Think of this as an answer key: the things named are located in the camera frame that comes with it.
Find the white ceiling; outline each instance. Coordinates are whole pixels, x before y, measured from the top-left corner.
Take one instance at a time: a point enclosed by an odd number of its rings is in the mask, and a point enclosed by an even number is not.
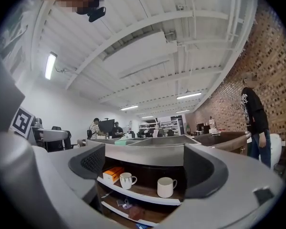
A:
[[[138,117],[197,109],[235,63],[251,30],[256,0],[105,0],[93,23],[51,1],[34,30],[34,65],[58,55],[51,81]],[[177,96],[202,92],[177,100]]]

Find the orange box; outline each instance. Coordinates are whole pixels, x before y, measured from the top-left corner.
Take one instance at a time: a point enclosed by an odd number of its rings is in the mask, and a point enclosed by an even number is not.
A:
[[[123,167],[113,167],[103,172],[103,179],[110,184],[114,184],[117,180],[120,179],[120,174],[122,174],[123,172]]]

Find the cap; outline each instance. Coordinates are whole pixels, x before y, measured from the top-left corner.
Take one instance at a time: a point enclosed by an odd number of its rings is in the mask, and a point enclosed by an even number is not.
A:
[[[253,77],[257,77],[257,75],[253,72],[245,72],[242,74],[242,79],[249,79],[249,78],[253,78]]]

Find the black t-shirt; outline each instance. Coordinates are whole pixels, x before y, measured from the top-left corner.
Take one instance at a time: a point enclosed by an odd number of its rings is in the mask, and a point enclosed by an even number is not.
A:
[[[246,119],[247,129],[251,134],[262,133],[268,127],[267,115],[261,100],[249,87],[242,91],[240,102]]]
[[[117,137],[121,137],[122,135],[116,135],[115,133],[117,132],[123,132],[123,129],[120,127],[114,127],[112,128],[112,138],[117,138]]]

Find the black monitor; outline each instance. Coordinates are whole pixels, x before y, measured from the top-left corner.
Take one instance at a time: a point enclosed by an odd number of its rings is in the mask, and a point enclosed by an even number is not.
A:
[[[114,127],[114,119],[113,120],[104,120],[99,122],[99,129],[101,132],[109,133],[112,131]]]

